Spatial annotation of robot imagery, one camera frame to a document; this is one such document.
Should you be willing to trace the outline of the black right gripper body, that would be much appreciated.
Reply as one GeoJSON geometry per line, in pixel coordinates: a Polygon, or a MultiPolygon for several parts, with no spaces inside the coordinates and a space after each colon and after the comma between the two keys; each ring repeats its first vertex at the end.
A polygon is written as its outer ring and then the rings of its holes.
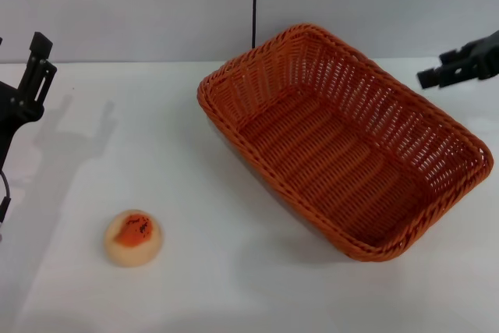
{"type": "Polygon", "coordinates": [[[499,30],[476,47],[477,77],[488,80],[499,74],[499,30]]]}

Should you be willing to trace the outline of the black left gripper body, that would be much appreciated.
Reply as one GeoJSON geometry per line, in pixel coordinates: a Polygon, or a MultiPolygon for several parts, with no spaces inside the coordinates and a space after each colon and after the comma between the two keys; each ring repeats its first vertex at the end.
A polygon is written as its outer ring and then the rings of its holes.
{"type": "Polygon", "coordinates": [[[35,101],[41,81],[32,81],[26,87],[11,87],[0,81],[0,171],[3,169],[16,131],[43,115],[43,104],[35,101]]]}

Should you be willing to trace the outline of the orange woven wicker basket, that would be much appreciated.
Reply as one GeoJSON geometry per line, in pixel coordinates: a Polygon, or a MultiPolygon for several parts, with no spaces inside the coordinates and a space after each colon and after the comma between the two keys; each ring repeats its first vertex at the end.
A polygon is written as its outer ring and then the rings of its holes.
{"type": "Polygon", "coordinates": [[[197,100],[270,188],[353,260],[403,254],[494,165],[463,125],[313,24],[226,62],[197,100]]]}

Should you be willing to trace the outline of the round bun with orange glaze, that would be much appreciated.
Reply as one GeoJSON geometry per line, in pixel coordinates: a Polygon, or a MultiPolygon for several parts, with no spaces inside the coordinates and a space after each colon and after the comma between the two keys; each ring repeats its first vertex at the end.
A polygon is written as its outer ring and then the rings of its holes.
{"type": "Polygon", "coordinates": [[[163,244],[161,225],[152,214],[142,210],[117,214],[104,232],[105,254],[119,267],[149,264],[160,253],[163,244]]]}

